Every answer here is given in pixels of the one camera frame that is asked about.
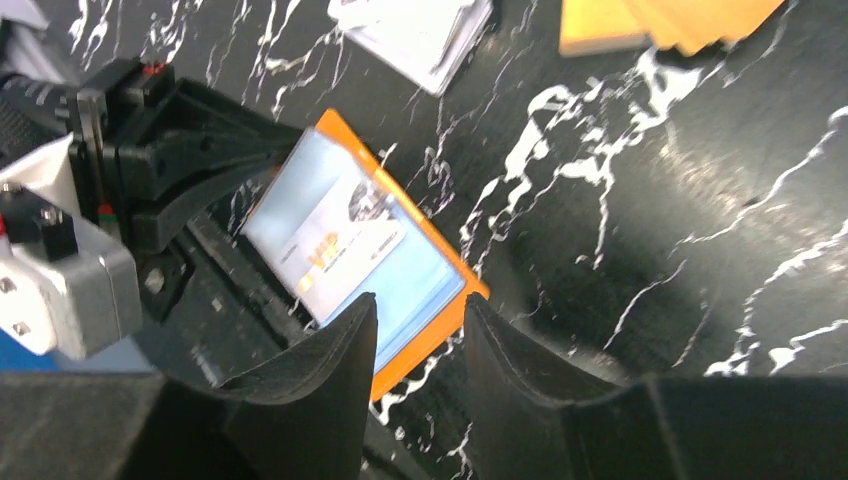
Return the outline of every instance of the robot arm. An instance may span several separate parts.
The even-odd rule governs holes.
[[[164,322],[208,262],[177,234],[301,134],[137,58],[79,87],[7,72],[0,110],[0,326],[73,359]]]

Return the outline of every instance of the black marble surface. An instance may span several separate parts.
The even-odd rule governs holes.
[[[87,69],[143,53],[291,125],[338,109],[495,307],[599,375],[847,374],[848,3],[788,1],[689,59],[561,58],[560,3],[499,4],[436,99],[326,1],[42,1]],[[473,475],[461,351],[375,406],[435,478]]]

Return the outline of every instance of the white paper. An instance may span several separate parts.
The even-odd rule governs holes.
[[[380,18],[387,1],[391,0],[330,0],[327,15],[339,22],[342,30],[362,27]]]
[[[386,38],[385,33],[381,35],[379,30],[375,32],[365,26],[346,31],[345,35],[431,95],[441,96],[482,34],[491,13],[491,0],[476,0],[471,7],[466,8],[455,33],[448,35],[448,47],[441,57],[441,62],[435,67],[431,56],[434,55],[433,50],[428,48],[437,44],[436,41],[431,41],[422,49],[424,53],[416,56],[410,53],[414,49],[409,47],[409,43],[404,44],[397,40],[398,34],[391,34]]]
[[[434,70],[442,63],[451,41],[463,25],[466,10],[463,5],[449,5],[437,10],[410,11],[396,18],[376,21],[364,30],[375,41],[394,45],[398,51],[405,52],[422,68]]]

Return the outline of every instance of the metal screw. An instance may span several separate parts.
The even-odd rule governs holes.
[[[18,182],[0,183],[0,193],[2,193],[4,197],[11,197],[17,193],[20,193],[21,190],[23,190],[23,187]]]
[[[11,293],[17,290],[12,279],[9,277],[0,278],[0,293]]]
[[[147,274],[147,278],[144,280],[144,286],[147,287],[147,290],[149,290],[153,295],[159,294],[165,286],[165,275],[162,273],[162,270],[158,268],[151,270]]]
[[[56,207],[46,207],[41,209],[41,219],[46,225],[56,225],[62,223],[62,211]]]
[[[23,322],[12,325],[12,330],[14,330],[19,337],[23,337],[27,333],[31,332],[31,330],[29,329],[29,325]]]

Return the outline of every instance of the blue object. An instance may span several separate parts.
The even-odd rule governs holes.
[[[272,270],[276,271],[277,258],[315,206],[345,176],[367,178],[344,147],[317,131],[305,132],[243,230]],[[460,273],[403,207],[395,200],[390,202],[390,211],[405,229],[403,239],[325,322],[332,321],[361,293],[376,294],[375,373],[465,287]]]
[[[56,370],[56,364],[49,355],[35,355],[0,330],[0,371],[52,372]]]

